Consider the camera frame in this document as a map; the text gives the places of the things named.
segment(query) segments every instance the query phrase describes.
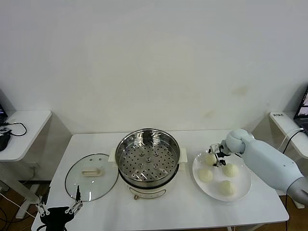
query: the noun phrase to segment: stainless steel pot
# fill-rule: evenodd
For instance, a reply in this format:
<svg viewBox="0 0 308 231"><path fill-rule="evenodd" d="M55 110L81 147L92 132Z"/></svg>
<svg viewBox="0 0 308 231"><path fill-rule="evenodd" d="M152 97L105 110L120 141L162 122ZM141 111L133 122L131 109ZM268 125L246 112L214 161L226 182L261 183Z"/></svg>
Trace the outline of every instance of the stainless steel pot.
<svg viewBox="0 0 308 231"><path fill-rule="evenodd" d="M179 169L178 143L170 134L154 128L128 134L117 146L115 155L121 177L140 189L163 186Z"/></svg>

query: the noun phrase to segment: white desk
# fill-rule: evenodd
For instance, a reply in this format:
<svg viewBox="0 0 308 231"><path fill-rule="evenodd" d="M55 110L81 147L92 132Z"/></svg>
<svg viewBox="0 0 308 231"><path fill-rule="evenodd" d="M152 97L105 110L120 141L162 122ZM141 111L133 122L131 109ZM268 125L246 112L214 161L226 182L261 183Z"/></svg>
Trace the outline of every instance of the white desk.
<svg viewBox="0 0 308 231"><path fill-rule="evenodd" d="M280 131L286 135L288 132L300 128L293 120L296 112L271 112L269 117L274 121ZM308 136L303 132L298 133L294 136L290 142L298 154L308 159Z"/></svg>
<svg viewBox="0 0 308 231"><path fill-rule="evenodd" d="M135 231L180 230L248 224L273 223L288 220L276 191L252 173L252 188L243 200L232 203L217 201L201 191L191 177L195 156L210 144L226 138L229 130L170 132L187 150L188 164L174 179L174 188L163 197L133 200L119 177L104 197L85 202L77 216L68 222L68 231ZM65 177L70 167L89 154L109 154L125 133L74 135L51 181L47 207L70 206L73 200L65 191ZM42 225L36 217L32 230Z"/></svg>
<svg viewBox="0 0 308 231"><path fill-rule="evenodd" d="M9 123L22 122L27 128L27 133L20 137L11 137L8 146L0 152L0 162L21 160L35 138L51 116L51 111L16 111L7 119ZM9 125L14 134L22 134L25 130L20 124Z"/></svg>
<svg viewBox="0 0 308 231"><path fill-rule="evenodd" d="M11 137L8 146L0 152L0 162L18 161L25 156L35 138L50 118L51 111L16 111L13 113L8 112L8 115L8 122L22 122L27 128L27 133L24 136ZM12 129L14 134L22 134L25 131L20 124L7 127ZM37 200L37 196L19 183L3 164L0 165L0 180L29 201L35 202Z"/></svg>

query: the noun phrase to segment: white robotic arm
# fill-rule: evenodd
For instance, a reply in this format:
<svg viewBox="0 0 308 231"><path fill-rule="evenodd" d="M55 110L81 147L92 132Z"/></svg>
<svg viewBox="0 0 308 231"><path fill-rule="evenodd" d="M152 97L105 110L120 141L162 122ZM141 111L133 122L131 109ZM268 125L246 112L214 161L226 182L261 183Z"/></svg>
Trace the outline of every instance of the white robotic arm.
<svg viewBox="0 0 308 231"><path fill-rule="evenodd" d="M239 153L245 164L270 187L308 205L308 179L296 163L269 144L254 139L247 131L231 131L225 141L211 145L210 149L218 157Z"/></svg>

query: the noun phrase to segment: glass lid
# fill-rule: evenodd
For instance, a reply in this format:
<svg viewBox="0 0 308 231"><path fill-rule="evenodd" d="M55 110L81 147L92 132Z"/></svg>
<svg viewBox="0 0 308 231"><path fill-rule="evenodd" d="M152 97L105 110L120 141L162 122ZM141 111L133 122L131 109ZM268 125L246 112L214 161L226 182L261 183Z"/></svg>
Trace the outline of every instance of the glass lid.
<svg viewBox="0 0 308 231"><path fill-rule="evenodd" d="M94 201L106 195L116 183L118 169L106 154L92 154L77 161L65 178L68 195L76 198L79 185L81 200Z"/></svg>

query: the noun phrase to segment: white plate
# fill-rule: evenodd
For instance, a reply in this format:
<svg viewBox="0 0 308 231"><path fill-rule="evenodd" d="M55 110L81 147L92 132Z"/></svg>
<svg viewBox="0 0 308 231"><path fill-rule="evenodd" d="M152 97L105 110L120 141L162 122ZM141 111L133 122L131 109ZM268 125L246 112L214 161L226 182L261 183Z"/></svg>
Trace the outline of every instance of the white plate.
<svg viewBox="0 0 308 231"><path fill-rule="evenodd" d="M205 162L205 155L207 152L200 153L193 161L192 172L193 177L196 180L199 187L209 196L220 200L220 201L238 201L243 199L251 188L251 172L250 169L245 165L242 158L236 155L225 157L226 164L235 164L239 168L239 172L236 177L227 177L223 172L223 167L208 166ZM213 172L213 180L210 183L204 183L199 179L199 169L210 169ZM224 180L230 180L235 184L237 191L232 196L225 196L219 190L219 183Z"/></svg>

